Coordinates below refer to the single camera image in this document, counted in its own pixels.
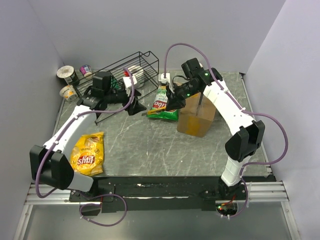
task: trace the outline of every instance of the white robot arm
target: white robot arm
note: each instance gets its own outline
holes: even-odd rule
[[[228,91],[225,81],[222,80],[220,83],[224,86],[224,91]],[[231,135],[234,135],[240,130],[240,127],[246,128],[252,125],[254,119],[251,116],[244,114],[224,91],[213,82],[211,86],[205,87],[203,95],[214,104],[226,121]],[[234,186],[240,181],[240,170],[242,166],[250,160],[250,157],[251,156],[249,155],[245,157],[243,161],[238,162],[228,156],[224,172],[221,175],[221,179],[228,187]]]
[[[146,110],[138,102],[137,96],[141,94],[137,90],[134,91],[134,97],[129,97],[131,94],[128,95],[128,84],[125,83],[125,87],[122,89],[113,89],[111,88],[112,80],[114,79],[110,72],[97,72],[93,77],[92,86],[89,86],[85,91],[82,98],[77,102],[73,113],[60,130],[43,146],[35,145],[32,147],[29,155],[33,180],[36,180],[40,169],[39,182],[43,184],[61,190],[73,189],[82,192],[91,190],[94,183],[93,178],[75,172],[69,163],[72,149],[78,139],[101,112],[107,108],[108,104],[119,103],[125,106],[132,98],[131,104],[125,109],[129,115]]]
[[[189,81],[177,86],[167,86],[166,111],[181,109],[186,105],[186,98],[202,93],[220,112],[226,121],[232,137],[225,144],[228,154],[225,170],[221,176],[226,187],[237,185],[240,180],[240,171],[244,164],[260,147],[265,125],[262,121],[255,121],[250,115],[238,108],[239,103],[230,93],[222,76],[215,68],[212,72],[219,84],[212,78],[208,70],[200,66],[198,60],[193,58],[182,64],[182,69]]]

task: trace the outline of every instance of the countertop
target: countertop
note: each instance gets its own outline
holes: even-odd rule
[[[171,77],[183,75],[181,70],[169,71]],[[230,92],[246,109],[249,102],[239,73],[222,72]],[[145,95],[155,87],[146,82],[138,91]],[[141,99],[148,109],[152,106],[156,92]],[[57,129],[69,118],[76,106],[73,102],[63,101]],[[109,105],[115,110],[121,105]],[[103,173],[97,176],[220,176],[227,163],[225,143],[231,137],[229,128],[217,111],[210,130],[205,137],[199,138],[180,133],[176,121],[150,119],[138,113],[129,116],[126,111],[108,119],[93,122],[85,134],[104,132]],[[253,162],[265,162],[262,149],[252,156]],[[263,165],[248,166],[244,175],[267,176]]]

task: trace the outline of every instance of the black wire rack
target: black wire rack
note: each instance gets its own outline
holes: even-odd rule
[[[138,51],[136,53],[133,53],[119,61],[114,62],[113,64],[110,64],[98,71],[93,72],[93,75],[97,72],[110,72],[114,76],[116,83],[113,84],[116,86],[116,88],[124,89],[125,84],[123,81],[123,77],[125,76],[124,68],[128,68],[130,70],[130,67],[138,66],[138,71],[140,71],[141,74],[137,73],[136,79],[137,81],[142,85],[146,84],[147,82],[151,83],[151,89],[148,93],[142,94],[138,97],[139,100],[145,98],[146,96],[152,94],[158,89],[158,74],[159,74],[159,58],[156,57],[156,55],[151,52],[147,51],[145,53],[142,53],[141,51]],[[132,74],[135,74],[135,69],[130,70]],[[73,85],[76,93],[78,94],[79,98],[82,97],[84,92],[87,90],[89,86],[93,84],[92,79],[86,79],[85,77],[79,78],[78,85]],[[101,121],[108,119],[115,115],[116,113],[109,115],[103,119],[97,119],[95,123],[100,123]]]

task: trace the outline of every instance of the lays chip bag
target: lays chip bag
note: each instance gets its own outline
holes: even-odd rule
[[[104,133],[83,135],[72,149],[70,164],[75,172],[93,176],[103,172]]]

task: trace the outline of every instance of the paper cup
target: paper cup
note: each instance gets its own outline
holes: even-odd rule
[[[83,65],[82,67],[80,67],[80,72],[88,80],[94,77],[91,71],[91,67],[89,65]]]
[[[68,85],[77,86],[79,84],[79,79],[73,66],[60,67],[56,75],[58,78],[64,79]]]
[[[65,98],[68,102],[75,100],[78,95],[72,85],[65,86],[60,90],[60,96]]]

